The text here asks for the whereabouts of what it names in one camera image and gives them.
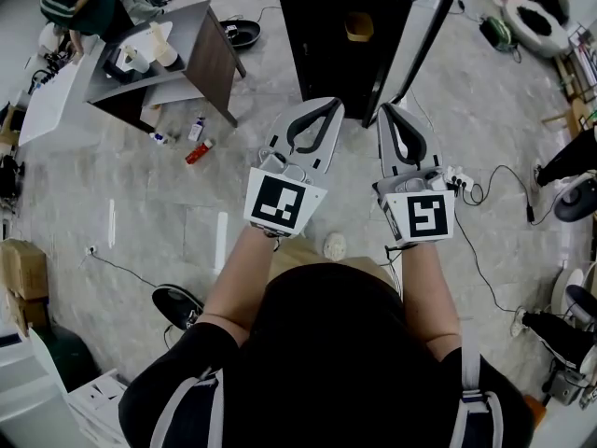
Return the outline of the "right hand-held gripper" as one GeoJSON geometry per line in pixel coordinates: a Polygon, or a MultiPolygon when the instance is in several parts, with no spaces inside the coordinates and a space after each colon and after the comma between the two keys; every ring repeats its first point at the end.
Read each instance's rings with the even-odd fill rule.
{"type": "Polygon", "coordinates": [[[383,104],[377,129],[384,179],[372,185],[397,245],[452,238],[455,195],[435,133],[409,111],[383,104]],[[404,175],[408,169],[423,169],[404,175]]]}

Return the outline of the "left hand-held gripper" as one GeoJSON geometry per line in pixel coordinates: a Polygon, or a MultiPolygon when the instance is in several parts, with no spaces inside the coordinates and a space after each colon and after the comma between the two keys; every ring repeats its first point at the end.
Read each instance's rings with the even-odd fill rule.
{"type": "Polygon", "coordinates": [[[279,237],[303,232],[327,190],[314,185],[303,168],[325,174],[330,166],[344,118],[344,105],[337,97],[315,98],[287,108],[273,122],[265,146],[252,167],[243,217],[253,227],[279,237]],[[312,144],[299,147],[296,137],[318,119],[323,123],[312,144]]]}

